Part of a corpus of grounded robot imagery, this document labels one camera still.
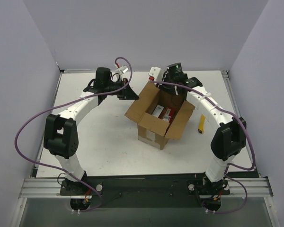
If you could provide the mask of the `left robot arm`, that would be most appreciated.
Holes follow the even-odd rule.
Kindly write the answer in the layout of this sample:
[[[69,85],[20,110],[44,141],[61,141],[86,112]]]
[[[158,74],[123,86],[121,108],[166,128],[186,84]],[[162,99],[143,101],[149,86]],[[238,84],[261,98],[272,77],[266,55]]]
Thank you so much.
[[[80,166],[76,151],[79,147],[77,126],[95,107],[99,106],[108,95],[120,100],[138,100],[139,96],[130,88],[127,78],[123,78],[128,67],[121,66],[115,73],[117,81],[112,80],[109,68],[99,67],[96,76],[81,93],[81,100],[72,104],[59,114],[50,114],[46,118],[44,148],[56,157],[61,167],[67,171],[66,183],[76,194],[83,194],[88,188],[84,180],[87,175]]]

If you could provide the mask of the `brown cardboard express box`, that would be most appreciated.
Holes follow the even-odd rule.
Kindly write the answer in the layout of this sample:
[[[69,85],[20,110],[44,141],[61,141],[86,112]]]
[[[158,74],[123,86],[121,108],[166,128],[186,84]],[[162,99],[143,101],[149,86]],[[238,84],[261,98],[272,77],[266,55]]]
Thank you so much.
[[[157,105],[175,109],[171,123],[152,115]],[[160,90],[155,84],[148,82],[139,94],[139,100],[134,101],[125,116],[137,123],[138,140],[164,149],[168,140],[182,138],[184,129],[195,107],[186,101],[186,94],[171,95]]]

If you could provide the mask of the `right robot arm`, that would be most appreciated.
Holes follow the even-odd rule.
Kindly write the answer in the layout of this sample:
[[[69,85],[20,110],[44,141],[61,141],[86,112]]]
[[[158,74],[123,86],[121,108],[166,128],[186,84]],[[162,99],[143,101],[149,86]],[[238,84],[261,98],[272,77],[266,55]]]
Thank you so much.
[[[189,78],[182,71],[180,63],[169,65],[166,70],[160,70],[158,73],[149,73],[149,79],[155,80],[157,87],[169,94],[185,93],[186,101],[216,129],[210,144],[213,159],[205,177],[212,183],[222,180],[235,156],[246,145],[245,120],[223,109],[199,79]]]

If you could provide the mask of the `yellow utility knife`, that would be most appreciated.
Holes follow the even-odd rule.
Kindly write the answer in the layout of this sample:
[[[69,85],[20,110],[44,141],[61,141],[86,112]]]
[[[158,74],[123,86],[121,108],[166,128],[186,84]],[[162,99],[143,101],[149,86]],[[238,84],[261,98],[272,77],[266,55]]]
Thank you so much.
[[[201,115],[199,125],[198,125],[198,132],[200,134],[204,133],[204,123],[205,123],[205,116]]]

